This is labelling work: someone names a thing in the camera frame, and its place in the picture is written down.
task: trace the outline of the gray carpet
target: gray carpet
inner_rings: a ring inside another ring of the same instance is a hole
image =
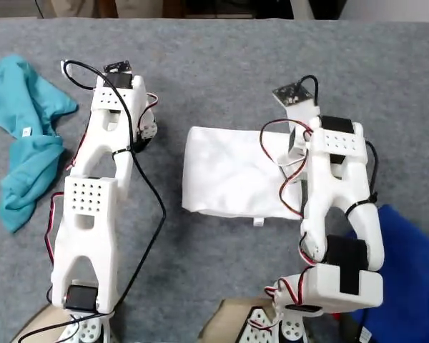
[[[320,79],[323,113],[363,123],[381,158],[380,202],[393,204],[429,234],[429,24],[0,21],[0,58],[10,53],[26,57],[80,103],[80,110],[57,126],[69,151],[77,146],[92,96],[60,74],[60,59],[97,67],[128,59],[148,90],[160,96],[159,135],[139,159],[162,193],[168,220],[118,315],[124,342],[193,342],[222,298],[256,296],[278,276],[301,270],[297,222],[269,219],[254,228],[246,219],[190,214],[181,208],[181,181],[191,126],[258,129],[285,115],[272,89],[304,74]],[[86,83],[94,80],[77,75]],[[10,142],[0,130],[0,179]],[[113,172],[106,156],[97,174]],[[62,188],[60,179],[52,190]],[[136,172],[129,194],[117,221],[120,287],[159,220],[159,207]],[[0,342],[9,341],[45,303],[51,272],[43,244],[48,209],[46,195],[15,235],[0,222]],[[331,212],[327,231],[345,227],[340,214]],[[337,341],[329,318],[311,322],[325,337],[320,342]]]

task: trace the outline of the black cable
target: black cable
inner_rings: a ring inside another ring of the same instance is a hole
[[[373,155],[373,171],[369,181],[370,196],[367,199],[355,202],[350,207],[348,207],[348,209],[345,212],[345,217],[347,218],[350,215],[351,211],[354,210],[356,207],[364,204],[371,204],[371,203],[374,204],[375,202],[377,202],[378,193],[375,192],[375,182],[377,180],[378,163],[379,163],[377,149],[375,149],[373,144],[370,143],[369,141],[365,141],[365,145],[367,145],[370,148],[370,150],[372,150],[372,155]]]
[[[320,93],[320,83],[318,82],[315,75],[305,75],[304,77],[302,77],[295,86],[295,94],[300,90],[300,87],[302,86],[303,81],[308,79],[312,79],[313,82],[315,83],[315,106],[317,106],[317,98]]]
[[[44,19],[43,11],[40,8],[40,5],[38,4],[38,0],[35,0],[36,9],[38,9],[38,12],[40,13],[40,16],[42,19]]]
[[[95,69],[93,66],[90,66],[88,64],[82,63],[80,61],[75,61],[75,60],[68,60],[65,61],[64,65],[63,65],[63,70],[64,73],[66,74],[66,76],[68,77],[68,79],[73,82],[74,84],[76,84],[77,86],[83,88],[83,89],[87,89],[87,90],[92,90],[94,89],[94,87],[90,87],[90,86],[85,86],[83,84],[80,84],[78,81],[76,81],[75,79],[73,79],[67,72],[66,68],[69,64],[74,64],[76,66],[80,66],[82,68],[85,68],[91,72],[93,72],[94,74],[96,74],[97,76],[101,77],[105,84],[107,84],[112,91],[114,92],[114,94],[118,97],[119,102],[121,103],[121,105],[124,107],[124,111],[127,115],[127,121],[129,122],[129,142],[130,142],[130,146],[134,143],[134,130],[132,127],[132,116],[129,112],[129,109],[126,105],[126,103],[124,102],[121,94],[119,94],[117,88],[113,85],[113,83],[110,82],[110,80],[108,80],[108,78],[103,75],[99,70]],[[161,207],[162,210],[162,216],[161,219],[159,221],[159,224],[157,225],[156,230],[154,231],[151,240],[149,241],[147,248],[145,249],[142,258],[140,259],[140,262],[138,263],[137,268],[135,269],[135,272],[133,273],[132,277],[129,280],[129,283],[126,286],[126,289],[124,290],[124,292],[122,293],[122,296],[119,298],[118,302],[116,303],[116,305],[114,305],[113,311],[111,311],[110,313],[98,313],[98,314],[93,314],[84,318],[80,318],[80,319],[75,319],[75,320],[71,320],[70,322],[64,322],[64,323],[60,323],[60,324],[55,324],[55,325],[51,325],[48,327],[43,327],[41,329],[38,330],[34,330],[32,332],[29,332],[27,334],[25,334],[24,336],[22,336],[18,343],[22,343],[24,341],[24,339],[33,336],[34,334],[39,334],[41,332],[45,332],[45,331],[49,331],[52,329],[57,329],[60,327],[65,327],[67,325],[70,324],[74,324],[74,323],[80,323],[83,322],[85,320],[89,320],[89,319],[93,319],[93,318],[99,318],[99,317],[103,317],[103,316],[108,316],[112,313],[114,313],[117,308],[124,302],[126,296],[128,295],[130,289],[132,288],[133,283],[135,282],[138,273],[140,273],[144,262],[146,261],[146,258],[148,257],[149,252],[152,249],[152,246],[154,245],[154,242],[156,241],[157,237],[159,236],[159,233],[162,230],[162,227],[164,226],[164,222],[165,219],[167,218],[167,210],[165,209],[165,205],[164,202],[162,201],[162,198],[159,194],[159,192],[156,190],[156,188],[154,187],[154,185],[151,183],[151,181],[148,179],[147,175],[144,173],[142,166],[140,165],[140,163],[137,160],[137,157],[135,156],[134,152],[132,151],[131,147],[128,146],[127,149],[130,151],[130,154],[132,155],[132,160],[134,161],[135,167],[138,169],[138,172],[140,173],[140,175],[142,176],[143,180],[146,182],[146,184],[148,185],[148,187],[151,189],[152,193],[154,194],[154,196],[156,197],[157,201],[159,202],[159,205]],[[51,291],[51,288],[49,288],[48,292],[46,293],[46,300],[48,300],[48,302],[51,303],[51,300],[49,298],[49,292]]]
[[[378,153],[377,153],[377,149],[375,149],[375,147],[373,146],[372,143],[370,143],[370,141],[365,141],[365,144],[370,148],[373,155],[373,170],[372,170],[372,176],[370,177],[370,184],[369,184],[370,193],[373,194],[375,189],[375,182],[377,181],[377,173],[378,173]]]
[[[48,327],[42,327],[41,329],[37,329],[37,330],[34,330],[34,331],[27,332],[25,335],[23,335],[21,338],[19,338],[19,340],[17,341],[17,343],[22,343],[26,338],[29,338],[30,336],[33,336],[35,334],[41,334],[42,332],[45,332],[45,331],[49,331],[49,330],[53,330],[53,329],[58,329],[60,327],[66,327],[66,326],[68,326],[70,324],[76,324],[76,323],[84,322],[84,321],[89,320],[89,319],[94,319],[94,318],[100,318],[100,317],[104,317],[104,316],[109,316],[113,312],[114,311],[112,311],[110,313],[91,314],[90,316],[87,316],[87,317],[82,317],[82,318],[79,318],[79,319],[69,320],[68,322],[63,322],[63,323],[58,323],[58,324],[54,324],[54,325],[49,325]]]
[[[357,327],[356,338],[355,338],[354,343],[360,342],[360,337],[363,334],[363,328],[364,328],[365,323],[367,321],[367,317],[368,317],[368,309],[364,309],[363,310],[363,316],[361,317],[360,322],[359,322],[359,326]]]
[[[71,335],[70,335],[70,336],[68,336],[67,338],[61,339],[60,341],[57,341],[57,342],[55,342],[55,343],[64,343],[64,342],[67,342],[67,341],[69,341],[70,339],[72,339],[72,338],[74,337],[74,335],[78,333],[79,328],[80,328],[80,324],[79,324],[79,323],[76,323],[76,324],[78,324],[78,326],[77,326],[77,329],[76,329],[76,330],[74,330],[73,334],[71,334]]]

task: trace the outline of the blue fabric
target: blue fabric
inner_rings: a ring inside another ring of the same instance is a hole
[[[429,238],[391,206],[379,210],[385,263],[383,304],[365,327],[379,343],[429,343]],[[352,313],[360,321],[362,310]]]
[[[76,110],[72,99],[22,57],[0,61],[0,127],[17,138],[9,150],[9,174],[1,180],[0,217],[10,232],[30,219],[56,176],[64,147],[51,123]],[[22,136],[25,128],[31,128],[31,136]]]

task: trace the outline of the white towel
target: white towel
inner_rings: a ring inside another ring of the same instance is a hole
[[[272,158],[287,153],[289,134],[265,132]],[[259,144],[258,131],[192,127],[184,153],[182,206],[191,212],[219,217],[300,219],[278,196],[284,176]],[[283,198],[300,210],[300,182],[289,184]]]

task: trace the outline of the cardboard box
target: cardboard box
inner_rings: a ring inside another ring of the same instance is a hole
[[[199,333],[197,343],[235,343],[252,307],[262,307],[273,319],[271,299],[224,299]]]

